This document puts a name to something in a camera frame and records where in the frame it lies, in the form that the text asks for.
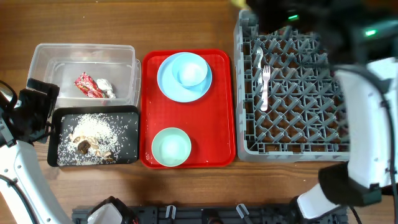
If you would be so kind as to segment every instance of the blue plate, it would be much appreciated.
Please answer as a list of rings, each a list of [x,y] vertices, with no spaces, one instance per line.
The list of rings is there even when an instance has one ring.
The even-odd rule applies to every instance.
[[[173,61],[181,54],[185,54],[185,52],[173,54],[164,60],[157,71],[157,84],[167,98],[180,103],[188,103],[201,98],[209,90],[213,75],[209,64],[207,64],[206,78],[192,88],[184,88],[174,79],[172,73]]]

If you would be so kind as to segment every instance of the green led indicator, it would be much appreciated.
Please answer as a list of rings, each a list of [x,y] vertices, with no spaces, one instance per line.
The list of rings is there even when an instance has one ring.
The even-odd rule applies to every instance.
[[[296,20],[296,19],[299,19],[299,15],[290,16],[290,17],[288,18],[288,20],[290,20],[290,21],[294,21],[294,20]]]
[[[372,36],[372,35],[374,35],[376,33],[377,33],[377,30],[368,30],[368,31],[365,32],[365,35],[367,37],[370,37],[370,36]]]

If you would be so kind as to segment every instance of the clear plastic container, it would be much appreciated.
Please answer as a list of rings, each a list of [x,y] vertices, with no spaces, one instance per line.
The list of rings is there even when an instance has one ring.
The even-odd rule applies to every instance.
[[[116,98],[89,98],[74,84],[86,72],[96,81],[107,79]],[[56,108],[73,106],[137,106],[141,90],[141,65],[129,45],[39,44],[28,78],[60,87]]]

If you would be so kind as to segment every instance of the yellow object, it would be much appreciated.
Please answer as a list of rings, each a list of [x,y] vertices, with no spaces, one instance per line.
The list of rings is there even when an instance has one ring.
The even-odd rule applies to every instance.
[[[246,0],[231,0],[231,2],[236,7],[239,7],[241,9],[248,9],[249,8],[249,6],[246,4]]]

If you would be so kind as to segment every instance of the red wrapper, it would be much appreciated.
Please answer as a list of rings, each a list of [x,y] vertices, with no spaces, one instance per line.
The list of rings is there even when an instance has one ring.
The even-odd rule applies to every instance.
[[[76,79],[75,85],[88,97],[107,98],[102,90],[98,88],[97,83],[95,83],[94,80],[86,74],[86,72],[83,72],[83,74]]]

